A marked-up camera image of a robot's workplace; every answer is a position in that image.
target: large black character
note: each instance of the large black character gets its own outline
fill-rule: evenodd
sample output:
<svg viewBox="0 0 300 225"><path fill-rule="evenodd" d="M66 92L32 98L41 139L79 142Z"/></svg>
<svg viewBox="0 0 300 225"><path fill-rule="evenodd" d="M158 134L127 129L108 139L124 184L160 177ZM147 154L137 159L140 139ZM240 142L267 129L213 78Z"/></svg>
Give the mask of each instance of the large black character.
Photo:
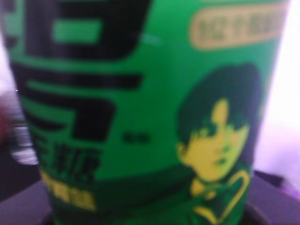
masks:
<svg viewBox="0 0 300 225"><path fill-rule="evenodd" d="M26 0L26 53L55 59L119 60L137 45L151 1ZM95 45L53 40L56 21L95 19L103 24Z"/></svg>

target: blurry object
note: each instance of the blurry object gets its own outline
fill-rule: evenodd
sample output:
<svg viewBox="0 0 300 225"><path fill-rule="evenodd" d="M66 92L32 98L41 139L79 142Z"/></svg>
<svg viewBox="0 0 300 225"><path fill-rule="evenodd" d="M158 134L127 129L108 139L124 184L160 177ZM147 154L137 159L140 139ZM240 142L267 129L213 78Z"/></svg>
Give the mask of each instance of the blurry object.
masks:
<svg viewBox="0 0 300 225"><path fill-rule="evenodd" d="M8 139L8 119L4 113L3 103L0 97L0 146Z"/></svg>
<svg viewBox="0 0 300 225"><path fill-rule="evenodd" d="M9 147L12 157L22 165L37 165L38 159L33 149L28 127L20 107L16 91L2 95L4 112L10 120Z"/></svg>

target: green cup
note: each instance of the green cup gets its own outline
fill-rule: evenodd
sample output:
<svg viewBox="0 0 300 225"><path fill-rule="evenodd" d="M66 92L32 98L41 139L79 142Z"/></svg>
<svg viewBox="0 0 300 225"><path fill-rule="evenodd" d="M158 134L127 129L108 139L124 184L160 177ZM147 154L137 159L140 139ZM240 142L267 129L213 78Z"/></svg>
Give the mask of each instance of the green cup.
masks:
<svg viewBox="0 0 300 225"><path fill-rule="evenodd" d="M57 225L236 225L286 0L2 0Z"/></svg>

